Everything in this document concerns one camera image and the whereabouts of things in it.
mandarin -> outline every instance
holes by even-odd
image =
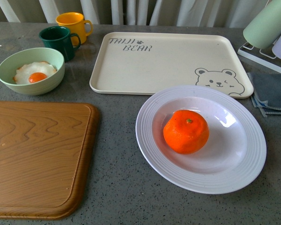
[[[206,120],[197,112],[178,110],[163,128],[168,146],[180,154],[191,154],[200,150],[209,138]]]

cream tray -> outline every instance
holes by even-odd
[[[253,86],[228,39],[217,35],[113,32],[89,84],[103,94],[153,95],[177,85],[247,98]]]

bear face drawing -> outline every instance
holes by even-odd
[[[198,80],[196,85],[210,87],[227,95],[244,93],[244,86],[236,79],[236,73],[230,69],[208,71],[204,68],[195,70]]]

egg yolk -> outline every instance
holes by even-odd
[[[46,74],[43,74],[41,72],[36,72],[36,73],[33,73],[33,74],[30,75],[29,82],[30,83],[35,83],[35,82],[41,81],[41,80],[43,80],[45,78],[47,78]]]

gray cloth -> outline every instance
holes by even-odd
[[[262,115],[281,115],[281,74],[248,73],[254,87],[251,100]]]

